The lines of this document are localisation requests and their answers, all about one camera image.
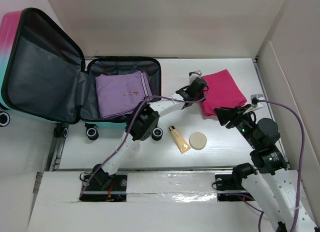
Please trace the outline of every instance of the round sponge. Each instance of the round sponge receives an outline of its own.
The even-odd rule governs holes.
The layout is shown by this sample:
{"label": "round sponge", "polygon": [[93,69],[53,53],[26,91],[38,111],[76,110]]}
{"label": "round sponge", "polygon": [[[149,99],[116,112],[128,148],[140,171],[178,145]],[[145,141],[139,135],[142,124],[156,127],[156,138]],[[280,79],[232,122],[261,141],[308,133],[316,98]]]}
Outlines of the round sponge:
{"label": "round sponge", "polygon": [[207,144],[207,137],[203,133],[195,132],[190,136],[189,144],[192,148],[201,150]]}

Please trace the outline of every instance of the pink towel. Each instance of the pink towel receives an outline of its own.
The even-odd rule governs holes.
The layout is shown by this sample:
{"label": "pink towel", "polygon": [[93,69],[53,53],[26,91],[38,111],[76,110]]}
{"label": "pink towel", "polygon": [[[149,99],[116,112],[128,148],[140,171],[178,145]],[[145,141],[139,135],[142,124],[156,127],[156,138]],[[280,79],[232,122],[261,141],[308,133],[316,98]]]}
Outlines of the pink towel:
{"label": "pink towel", "polygon": [[209,86],[206,100],[200,103],[206,116],[215,115],[214,108],[233,108],[243,106],[247,102],[227,69],[205,75],[203,78]]}

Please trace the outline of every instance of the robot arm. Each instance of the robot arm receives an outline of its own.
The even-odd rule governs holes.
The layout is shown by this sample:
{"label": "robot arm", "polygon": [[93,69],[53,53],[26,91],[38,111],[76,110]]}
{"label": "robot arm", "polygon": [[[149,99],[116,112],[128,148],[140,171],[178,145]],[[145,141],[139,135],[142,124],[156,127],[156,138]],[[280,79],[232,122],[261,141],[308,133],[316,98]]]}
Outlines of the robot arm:
{"label": "robot arm", "polygon": [[[252,105],[215,109],[218,120],[226,128],[237,128],[250,146],[251,160],[261,176],[249,163],[240,164],[221,183],[237,184],[246,189],[269,218],[275,231],[288,232],[295,215],[296,191],[289,179],[287,163],[275,146],[280,138],[278,125],[271,119],[252,120]],[[266,188],[262,178],[270,189]],[[319,231],[300,202],[295,232]]]}
{"label": "robot arm", "polygon": [[151,136],[153,130],[157,127],[160,116],[191,106],[193,102],[199,99],[204,100],[205,87],[207,87],[207,83],[204,79],[200,76],[192,76],[190,77],[190,85],[177,90],[170,99],[151,104],[141,102],[126,122],[125,132],[119,144],[113,150],[114,153],[105,160],[105,163],[97,164],[93,168],[92,175],[101,188],[106,189],[110,186],[113,175],[118,171],[124,156],[141,141]]}

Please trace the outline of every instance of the suitcase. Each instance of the suitcase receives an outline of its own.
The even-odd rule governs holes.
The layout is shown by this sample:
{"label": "suitcase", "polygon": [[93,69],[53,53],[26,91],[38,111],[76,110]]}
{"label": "suitcase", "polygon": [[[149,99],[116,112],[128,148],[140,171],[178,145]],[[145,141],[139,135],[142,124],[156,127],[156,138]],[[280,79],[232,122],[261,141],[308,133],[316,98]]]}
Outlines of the suitcase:
{"label": "suitcase", "polygon": [[[161,95],[161,67],[149,57],[100,57],[87,68],[80,47],[44,12],[27,8],[5,14],[0,27],[0,106],[56,123],[55,137],[85,122],[89,139],[96,127],[125,127],[128,116],[101,119],[95,77],[146,73],[153,95]],[[10,117],[0,113],[0,126]]]}

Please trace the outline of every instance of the black caster wheel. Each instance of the black caster wheel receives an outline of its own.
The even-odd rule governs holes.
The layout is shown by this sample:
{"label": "black caster wheel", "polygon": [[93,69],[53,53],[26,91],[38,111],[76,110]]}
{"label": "black caster wheel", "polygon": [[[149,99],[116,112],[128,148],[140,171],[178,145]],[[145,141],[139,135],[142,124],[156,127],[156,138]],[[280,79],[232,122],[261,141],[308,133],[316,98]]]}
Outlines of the black caster wheel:
{"label": "black caster wheel", "polygon": [[68,128],[63,128],[62,138],[67,138],[68,135],[69,135],[69,130],[68,130]]}
{"label": "black caster wheel", "polygon": [[67,138],[69,135],[69,130],[65,125],[62,125],[61,123],[57,124],[56,127],[53,130],[53,136],[55,138]]}
{"label": "black caster wheel", "polygon": [[155,128],[152,131],[151,138],[155,141],[159,141],[162,138],[162,135],[164,134],[163,130],[161,128]]}
{"label": "black caster wheel", "polygon": [[95,141],[99,138],[99,134],[96,128],[87,128],[86,129],[86,135],[88,137],[88,139]]}
{"label": "black caster wheel", "polygon": [[6,112],[0,112],[0,127],[6,127],[10,123],[10,115]]}

